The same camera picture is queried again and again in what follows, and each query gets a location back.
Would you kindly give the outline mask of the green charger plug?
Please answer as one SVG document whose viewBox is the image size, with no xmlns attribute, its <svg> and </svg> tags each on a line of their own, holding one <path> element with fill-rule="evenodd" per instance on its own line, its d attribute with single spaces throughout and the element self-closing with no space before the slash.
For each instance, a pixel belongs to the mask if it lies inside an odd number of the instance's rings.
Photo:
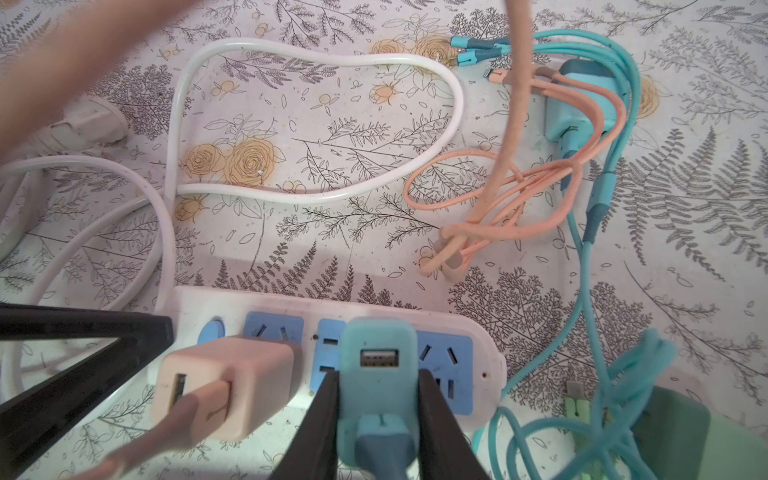
<svg viewBox="0 0 768 480">
<path fill-rule="evenodd" d="M 765 479 L 767 441 L 704 404 L 656 386 L 632 427 L 658 479 Z"/>
</svg>

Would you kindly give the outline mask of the pink charger plug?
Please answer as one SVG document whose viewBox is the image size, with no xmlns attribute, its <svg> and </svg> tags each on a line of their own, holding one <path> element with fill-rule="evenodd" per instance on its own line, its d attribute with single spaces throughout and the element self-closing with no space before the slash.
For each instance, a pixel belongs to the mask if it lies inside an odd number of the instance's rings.
<svg viewBox="0 0 768 480">
<path fill-rule="evenodd" d="M 299 390 L 303 353 L 293 341 L 227 336 L 167 354 L 159 364 L 151 419 L 159 423 L 185 397 L 203 408 L 200 439 L 245 439 Z"/>
</svg>

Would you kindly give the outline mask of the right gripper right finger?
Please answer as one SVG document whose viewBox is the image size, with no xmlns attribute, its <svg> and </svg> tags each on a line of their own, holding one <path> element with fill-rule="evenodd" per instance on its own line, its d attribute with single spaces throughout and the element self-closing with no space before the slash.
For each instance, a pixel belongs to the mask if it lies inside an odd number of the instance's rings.
<svg viewBox="0 0 768 480">
<path fill-rule="evenodd" d="M 488 478 L 472 452 L 436 379 L 426 369 L 418 374 L 420 477 L 430 480 Z"/>
</svg>

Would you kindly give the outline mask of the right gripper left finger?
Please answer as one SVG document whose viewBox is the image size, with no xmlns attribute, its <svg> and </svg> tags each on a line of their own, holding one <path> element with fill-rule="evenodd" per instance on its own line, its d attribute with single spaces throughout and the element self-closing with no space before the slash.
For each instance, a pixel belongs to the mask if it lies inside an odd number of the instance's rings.
<svg viewBox="0 0 768 480">
<path fill-rule="evenodd" d="M 339 378 L 338 371 L 325 375 L 283 459 L 270 474 L 270 480 L 336 478 Z"/>
</svg>

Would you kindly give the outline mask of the blue-grey charger plug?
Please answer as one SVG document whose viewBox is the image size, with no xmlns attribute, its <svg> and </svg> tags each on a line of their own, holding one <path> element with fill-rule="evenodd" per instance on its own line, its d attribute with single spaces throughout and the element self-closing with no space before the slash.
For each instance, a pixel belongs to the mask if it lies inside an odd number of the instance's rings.
<svg viewBox="0 0 768 480">
<path fill-rule="evenodd" d="M 406 479 L 417 456 L 417 346 L 397 319 L 355 319 L 341 336 L 337 454 L 376 479 Z"/>
</svg>

